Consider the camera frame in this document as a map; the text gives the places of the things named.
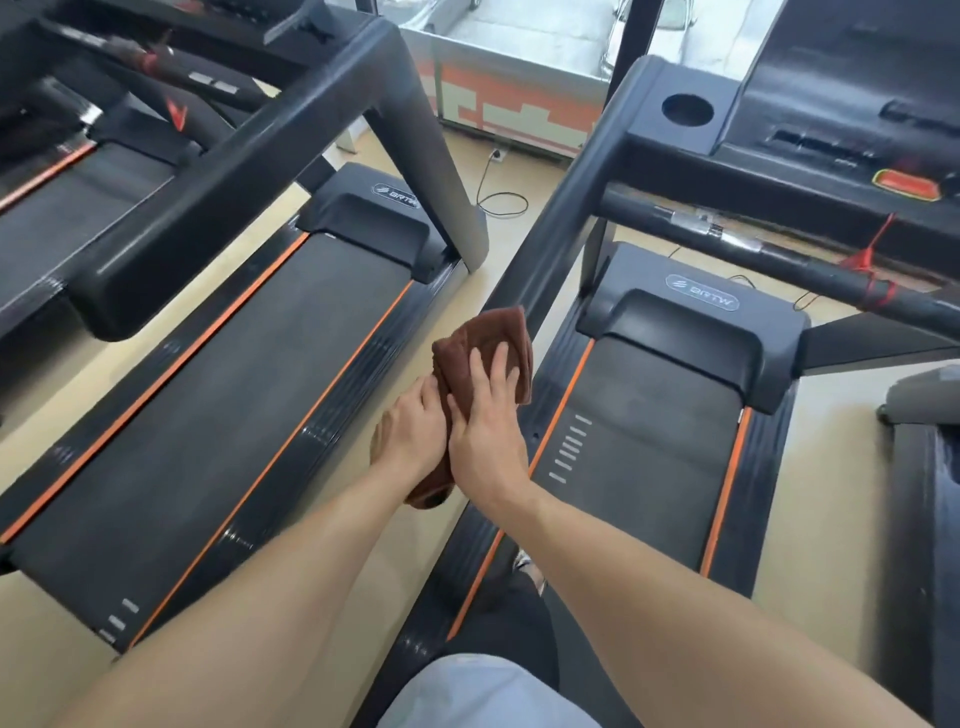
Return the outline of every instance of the red emergency stop button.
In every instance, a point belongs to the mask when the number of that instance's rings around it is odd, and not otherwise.
[[[914,200],[923,200],[935,203],[943,195],[940,194],[940,185],[924,177],[908,175],[896,169],[881,169],[874,175],[874,184],[877,187],[896,192],[898,195],[912,197]]]

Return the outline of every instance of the tiled floor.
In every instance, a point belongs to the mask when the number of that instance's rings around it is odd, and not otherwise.
[[[476,189],[491,145],[447,134],[467,190]],[[392,170],[375,138],[360,141],[356,160]],[[489,221],[491,253],[482,270],[457,292],[383,402],[429,366],[429,342],[477,312],[533,224],[563,171],[550,162],[511,152],[491,165],[484,191],[524,194],[530,210],[514,220]],[[103,344],[80,337],[7,410],[0,429],[0,490],[30,465],[140,357],[149,351],[303,199],[289,191],[132,340]],[[672,244],[622,231],[620,237],[668,255]],[[675,257],[723,276],[739,271],[689,251]],[[540,361],[575,294],[567,280],[535,342]],[[788,300],[802,291],[750,274],[760,289]],[[816,323],[852,311],[824,299],[809,309]],[[820,376],[803,382],[771,515],[756,585],[756,602],[790,620],[813,639],[869,670],[872,666],[877,532],[884,469],[874,407],[904,370]],[[316,507],[341,490],[367,462],[373,422],[345,448],[338,466],[322,473]],[[313,668],[290,726],[341,726],[362,699],[396,630],[443,547],[463,507],[452,497],[422,513],[402,509],[390,522],[348,598],[326,654]],[[111,651],[20,574],[0,577],[0,705],[4,723],[38,726],[71,695],[109,667]]]

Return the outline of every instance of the person's right hand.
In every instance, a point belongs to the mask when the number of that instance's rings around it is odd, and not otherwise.
[[[450,467],[457,485],[483,511],[492,511],[509,499],[512,490],[529,483],[527,447],[516,421],[516,367],[507,376],[506,342],[493,355],[490,376],[480,351],[470,352],[473,406],[469,421],[448,397],[453,427],[450,432]]]

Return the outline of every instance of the black running belt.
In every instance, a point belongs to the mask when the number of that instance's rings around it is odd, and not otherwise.
[[[171,174],[165,162],[108,143],[0,214],[0,313]]]
[[[533,479],[698,570],[742,402],[730,387],[613,338],[593,346]],[[561,694],[604,728],[639,725],[549,587]]]
[[[24,528],[17,565],[129,644],[409,281],[384,257],[307,238]]]

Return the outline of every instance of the sticker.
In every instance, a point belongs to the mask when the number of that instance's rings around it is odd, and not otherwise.
[[[380,197],[386,197],[388,200],[393,200],[395,203],[400,203],[401,205],[406,205],[412,207],[413,209],[420,209],[420,200],[411,195],[409,192],[404,192],[402,189],[397,189],[383,182],[378,182],[372,187],[373,194],[379,195]]]
[[[740,307],[740,301],[736,296],[718,291],[716,288],[710,288],[708,285],[703,285],[696,280],[690,280],[677,274],[667,276],[666,284],[675,291],[685,293],[687,296],[692,296],[704,303],[715,305],[717,308],[723,308],[725,311],[735,311]]]

